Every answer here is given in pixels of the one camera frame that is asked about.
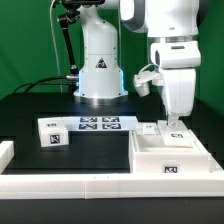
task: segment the green wall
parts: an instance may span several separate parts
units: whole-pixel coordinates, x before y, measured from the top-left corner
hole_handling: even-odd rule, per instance
[[[51,0],[3,1],[0,8],[0,98],[17,86],[42,78],[56,76],[56,62],[49,22]],[[54,10],[61,73],[69,72],[69,64],[62,33]],[[224,1],[211,0],[209,14],[200,27],[202,65],[198,69],[196,96],[224,116]],[[116,10],[101,11],[100,15],[116,27]],[[125,87],[134,91],[133,75],[147,63],[145,34],[131,33],[122,26],[121,68],[125,73]],[[83,41],[78,22],[70,29],[75,57],[83,65]],[[38,87],[35,91],[60,91],[59,87]]]

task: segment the white robot link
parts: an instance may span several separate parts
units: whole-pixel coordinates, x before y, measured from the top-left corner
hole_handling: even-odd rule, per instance
[[[155,71],[143,68],[134,77],[140,96],[149,94],[148,82],[158,86],[168,116],[168,127],[180,125],[191,114],[196,72],[201,55],[198,34],[199,0],[120,0],[121,20],[134,32],[147,32]]]
[[[81,21],[84,36],[84,66],[78,74],[79,88],[74,92],[75,100],[89,104],[114,104],[126,100],[128,92],[123,87],[123,72],[118,66],[117,30],[97,13],[100,8],[117,9],[119,0],[62,2],[68,10],[66,22],[71,21],[72,12],[74,21]]]

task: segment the table surface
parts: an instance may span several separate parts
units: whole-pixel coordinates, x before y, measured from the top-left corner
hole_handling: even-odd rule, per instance
[[[69,146],[43,150],[38,118],[136,116],[139,122],[166,118],[156,93],[143,98],[131,94],[127,102],[113,106],[75,103],[68,94],[12,94],[0,101],[0,115],[0,140],[14,140],[16,154],[3,175],[129,172],[127,132],[72,133]],[[182,120],[224,167],[224,119],[195,99],[191,116]],[[217,197],[1,200],[0,208],[1,223],[224,223],[224,199]]]

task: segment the white cube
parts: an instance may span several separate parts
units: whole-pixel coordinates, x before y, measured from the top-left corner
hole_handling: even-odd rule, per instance
[[[61,117],[38,119],[41,147],[68,145],[68,130]]]

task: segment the white box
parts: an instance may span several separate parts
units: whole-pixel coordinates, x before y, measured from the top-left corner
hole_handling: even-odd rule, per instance
[[[156,134],[137,130],[129,134],[129,163],[132,173],[210,173],[213,159],[189,131],[191,146],[170,146]]]

